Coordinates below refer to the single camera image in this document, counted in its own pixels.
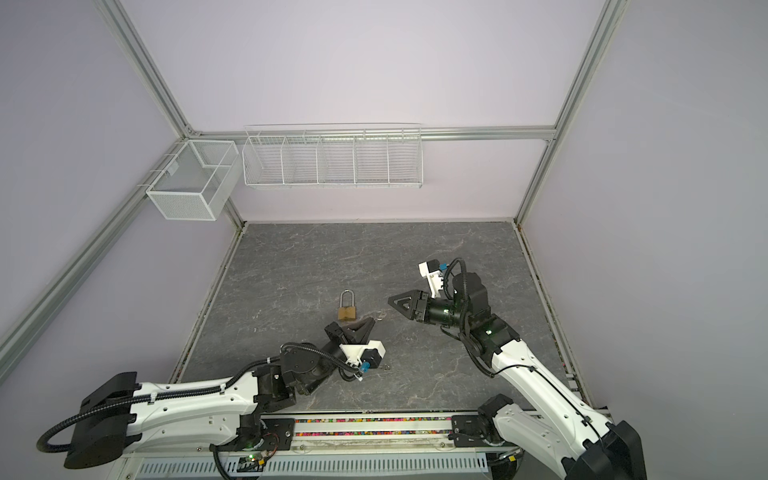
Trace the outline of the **brass padlock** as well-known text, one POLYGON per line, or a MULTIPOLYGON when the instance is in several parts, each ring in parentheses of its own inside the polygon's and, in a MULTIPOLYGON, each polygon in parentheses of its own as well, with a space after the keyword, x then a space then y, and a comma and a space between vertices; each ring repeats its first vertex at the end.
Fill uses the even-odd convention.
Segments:
POLYGON ((355 292, 351 289, 343 290, 339 295, 337 311, 338 322, 353 322, 357 320, 355 292))

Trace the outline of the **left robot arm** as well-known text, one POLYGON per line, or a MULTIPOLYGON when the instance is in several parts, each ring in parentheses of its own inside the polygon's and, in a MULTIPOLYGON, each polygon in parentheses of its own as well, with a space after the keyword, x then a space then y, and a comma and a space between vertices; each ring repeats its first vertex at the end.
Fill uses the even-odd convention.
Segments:
POLYGON ((213 452, 260 448, 266 413, 295 404, 327 378, 361 380, 386 355, 370 337, 371 319, 328 324, 328 341, 286 342, 278 354, 252 361, 233 375, 197 382, 140 382, 136 372, 114 375, 86 396, 77 414, 47 429, 38 451, 65 454, 67 469, 110 463, 126 453, 207 445, 213 452))

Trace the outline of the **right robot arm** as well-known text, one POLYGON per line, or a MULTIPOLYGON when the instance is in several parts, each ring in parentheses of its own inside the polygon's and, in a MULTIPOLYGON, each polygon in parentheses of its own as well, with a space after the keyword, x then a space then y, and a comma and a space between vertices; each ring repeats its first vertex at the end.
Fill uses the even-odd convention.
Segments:
POLYGON ((626 421, 612 422, 552 374, 493 313, 487 288, 462 258, 429 260, 419 269, 429 290, 393 295, 389 305, 458 340, 481 373, 507 381, 538 413, 532 416, 499 394, 478 410, 484 422, 478 441, 511 443, 561 479, 647 478, 639 433, 626 421))

